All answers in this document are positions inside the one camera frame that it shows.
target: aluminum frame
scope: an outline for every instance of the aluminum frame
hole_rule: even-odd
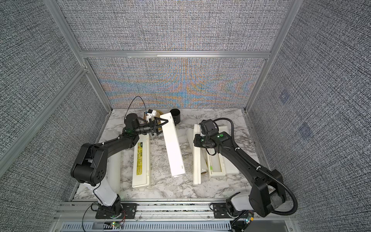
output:
[[[255,152],[257,154],[257,157],[259,158],[259,163],[262,164],[263,166],[265,166],[267,169],[271,170],[270,166],[269,166],[269,163],[267,161],[267,158],[264,154],[263,147],[260,144],[259,137],[256,134],[254,125],[251,122],[250,116],[245,113],[243,118],[245,119],[247,129],[249,130],[250,136],[252,137],[252,140],[254,142],[254,148],[255,148]]]
[[[63,222],[81,222],[86,209],[93,201],[61,202],[49,231],[59,230]],[[210,203],[225,203],[225,199],[135,199],[124,200],[122,203],[136,203],[137,212],[134,219],[127,221],[231,221],[230,218],[216,219],[213,211],[209,208]],[[290,204],[283,204],[278,210],[289,210]],[[95,219],[96,212],[88,210],[84,216],[84,222],[104,222],[107,219]],[[300,232],[298,222],[294,216],[281,216],[269,214],[262,218],[259,215],[254,220],[284,220],[289,228]]]
[[[264,83],[265,78],[269,73],[270,68],[272,67],[272,64],[283,44],[283,41],[285,40],[285,37],[302,3],[303,0],[292,0],[289,9],[286,12],[285,18],[281,24],[281,27],[277,33],[276,39],[273,43],[271,56],[263,65],[262,72],[260,73],[257,81],[255,82],[255,85],[251,90],[249,98],[247,99],[247,103],[245,105],[246,112],[249,112],[251,107],[253,106],[254,101]]]
[[[161,57],[195,57],[195,58],[264,58],[271,56],[270,51],[124,51],[124,50],[83,50],[84,58],[161,58]]]
[[[21,154],[27,144],[41,129],[44,123],[54,113],[56,108],[61,104],[69,92],[73,89],[80,78],[87,72],[85,67],[81,67],[68,80],[68,82],[59,90],[54,98],[44,107],[44,109],[36,116],[36,118],[28,125],[25,131],[15,140],[12,145],[0,157],[0,177],[8,170],[11,164]]]
[[[96,78],[93,70],[91,69],[87,60],[85,60],[81,55],[81,48],[78,44],[76,38],[74,37],[71,28],[68,26],[65,17],[63,16],[58,4],[55,0],[44,0],[46,7],[49,9],[50,14],[54,18],[54,21],[58,25],[59,30],[65,37],[68,45],[70,46],[72,52],[74,53],[76,59],[80,63],[82,67],[86,67],[88,69],[88,79],[93,87],[94,91],[98,95],[102,105],[104,106],[105,110],[110,113],[112,111],[112,106],[104,92],[102,86],[99,84],[98,79]]]

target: gray textured wall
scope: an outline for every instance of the gray textured wall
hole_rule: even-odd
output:
[[[291,0],[57,0],[83,50],[270,50]]]
[[[43,1],[0,2],[0,155],[79,69]],[[0,178],[0,231],[47,231],[76,183],[70,168],[106,111],[82,77]]]
[[[371,231],[370,22],[370,1],[305,0],[250,111],[302,231]]]
[[[0,230],[47,231],[59,203],[68,200],[80,146],[93,143],[106,116],[82,77],[25,150],[0,178]]]
[[[0,9],[1,157],[80,65],[43,1]]]
[[[57,0],[82,50],[270,51],[291,0]],[[243,108],[263,59],[91,58],[112,107]],[[134,107],[141,107],[134,102]]]
[[[113,108],[243,108],[264,59],[89,58]],[[131,107],[142,107],[134,101]]]

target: black cup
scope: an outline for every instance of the black cup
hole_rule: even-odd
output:
[[[172,110],[170,110],[170,113],[173,117],[174,124],[177,125],[178,123],[180,123],[180,110],[172,109]]]

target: metal rail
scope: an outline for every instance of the metal rail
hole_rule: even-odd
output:
[[[71,77],[68,82],[59,90],[54,98],[45,106],[45,108],[36,116],[36,118],[28,125],[26,130],[13,142],[12,145],[0,157],[0,177],[8,170],[11,164],[16,160],[19,154],[24,150],[27,144],[41,129],[44,123],[54,113],[59,104],[65,99],[69,92],[73,89],[80,78],[87,72],[85,67],[81,67]]]
[[[256,80],[253,89],[251,90],[249,98],[247,99],[247,103],[245,105],[246,112],[249,112],[252,105],[254,104],[254,101],[264,83],[265,78],[267,77],[269,73],[270,68],[272,67],[272,64],[278,54],[278,51],[281,48],[281,45],[283,44],[283,41],[285,40],[285,37],[291,27],[292,22],[294,21],[296,13],[298,12],[302,2],[303,0],[292,0],[289,9],[286,12],[285,18],[281,24],[281,27],[278,31],[275,42],[273,43],[272,50],[271,50],[272,54],[270,58],[263,65],[263,69],[258,79]]]
[[[196,58],[265,58],[271,55],[269,51],[123,51],[94,50],[81,51],[84,58],[123,57],[123,58],[161,58],[161,57],[196,57]]]

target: white plastic container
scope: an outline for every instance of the white plastic container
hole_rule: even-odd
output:
[[[150,136],[139,135],[134,147],[133,188],[147,187],[151,184]]]
[[[210,154],[214,154],[213,148],[208,149]],[[207,166],[210,177],[222,177],[226,175],[226,167],[224,164],[224,157],[217,153],[214,156],[207,154]]]

